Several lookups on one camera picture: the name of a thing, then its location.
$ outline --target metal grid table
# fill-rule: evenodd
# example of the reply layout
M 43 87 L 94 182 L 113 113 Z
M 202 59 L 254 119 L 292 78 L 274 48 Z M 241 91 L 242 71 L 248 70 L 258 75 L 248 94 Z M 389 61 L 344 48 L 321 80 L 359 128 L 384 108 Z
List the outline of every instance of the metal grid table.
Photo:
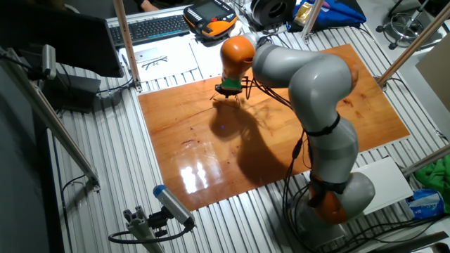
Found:
M 142 19 L 144 15 L 133 17 L 131 21 Z M 311 35 L 308 45 L 301 41 L 298 34 L 282 33 L 280 38 L 292 48 L 309 51 L 351 44 L 373 76 L 381 75 L 390 65 L 370 35 L 352 28 L 318 32 Z M 186 43 L 191 45 L 195 56 L 210 53 L 189 36 L 186 37 Z M 281 46 L 281 41 L 275 37 L 274 43 Z M 220 60 L 218 54 L 208 57 L 210 61 Z M 202 68 L 207 63 L 199 59 L 197 58 L 197 70 L 142 83 L 144 92 L 220 74 Z M 101 80 L 101 90 L 117 87 L 130 79 L 129 75 L 113 79 L 99 77 L 79 68 L 66 68 L 69 74 Z M 101 185 L 101 191 L 94 192 L 83 178 L 67 187 L 64 198 L 68 227 L 63 220 L 61 196 L 59 190 L 56 191 L 66 252 L 71 252 L 68 231 L 73 252 L 145 252 L 141 245 L 119 245 L 108 241 L 109 234 L 126 230 L 123 210 L 142 205 L 149 214 L 158 212 L 161 208 L 152 191 L 154 186 L 162 184 L 162 178 L 138 95 L 134 89 L 116 93 L 105 92 L 98 96 L 92 113 L 67 111 L 62 116 L 61 120 L 70 135 L 97 169 Z M 401 82 L 388 81 L 385 95 L 411 132 L 411 136 L 360 153 L 355 167 L 388 155 L 399 165 L 407 167 L 446 144 L 436 135 L 434 124 L 407 86 Z M 55 187 L 60 189 L 70 179 L 81 176 L 82 172 L 51 134 L 49 144 Z M 297 191 L 306 182 L 303 175 L 297 175 L 290 186 L 291 191 Z M 166 252 L 298 252 L 300 245 L 290 235 L 283 222 L 282 189 L 283 182 L 279 181 L 195 210 L 193 215 L 197 228 L 193 233 L 163 242 L 162 245 Z M 404 210 L 399 204 L 395 204 L 351 221 L 345 226 L 351 234 L 356 234 L 372 225 L 405 220 Z M 170 235 L 177 234 L 182 229 L 176 221 L 170 221 L 167 228 Z M 382 229 L 374 228 L 373 232 Z M 328 251 L 342 244 L 343 240 L 338 240 L 321 250 Z

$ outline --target paper sheet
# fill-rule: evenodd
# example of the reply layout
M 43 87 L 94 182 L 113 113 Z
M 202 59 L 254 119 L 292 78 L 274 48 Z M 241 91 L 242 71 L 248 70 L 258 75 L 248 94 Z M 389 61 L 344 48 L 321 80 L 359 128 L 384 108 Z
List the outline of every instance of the paper sheet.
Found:
M 133 46 L 141 82 L 181 74 L 198 68 L 189 40 L 175 37 Z M 119 50 L 119 59 L 128 60 L 125 48 Z

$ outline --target wooden table surface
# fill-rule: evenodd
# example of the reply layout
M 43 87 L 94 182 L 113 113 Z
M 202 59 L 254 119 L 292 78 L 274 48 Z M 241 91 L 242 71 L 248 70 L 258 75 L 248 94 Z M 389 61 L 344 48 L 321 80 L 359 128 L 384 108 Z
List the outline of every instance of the wooden table surface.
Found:
M 352 46 L 323 52 L 359 66 L 355 90 L 337 105 L 356 129 L 359 151 L 409 135 Z M 251 70 L 247 75 L 252 79 Z M 211 99 L 219 83 L 216 77 L 139 96 L 164 184 L 189 210 L 283 179 L 302 133 L 294 112 L 256 88 L 239 103 Z M 288 97 L 287 89 L 276 92 Z M 304 163 L 302 152 L 294 174 L 308 170 Z

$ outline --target metal bracket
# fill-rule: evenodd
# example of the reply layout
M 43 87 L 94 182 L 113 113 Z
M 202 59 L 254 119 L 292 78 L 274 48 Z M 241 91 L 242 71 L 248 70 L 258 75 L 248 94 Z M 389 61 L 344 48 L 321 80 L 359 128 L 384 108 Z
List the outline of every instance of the metal bracket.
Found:
M 381 89 L 383 92 L 387 90 L 387 81 L 386 81 L 386 82 L 383 82 L 382 84 L 380 84 L 380 83 L 378 82 L 378 80 L 380 80 L 381 77 L 379 77 L 379 76 L 374 76 L 373 78 L 374 78 L 375 82 L 377 82 L 378 86 L 380 87 L 380 89 Z
M 142 92 L 142 84 L 141 84 L 141 81 L 140 81 L 140 80 L 134 82 L 134 87 L 136 88 L 136 91 L 137 91 L 137 92 Z

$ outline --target keyboard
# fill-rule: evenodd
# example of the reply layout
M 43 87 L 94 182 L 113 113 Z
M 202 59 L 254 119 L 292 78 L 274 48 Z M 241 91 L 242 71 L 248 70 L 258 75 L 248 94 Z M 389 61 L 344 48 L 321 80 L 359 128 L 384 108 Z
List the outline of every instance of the keyboard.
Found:
M 190 31 L 183 15 L 144 20 L 134 24 L 128 24 L 128 28 L 133 45 L 182 36 L 188 34 Z M 114 46 L 116 48 L 123 47 L 124 40 L 120 32 L 120 27 L 111 27 L 110 31 Z

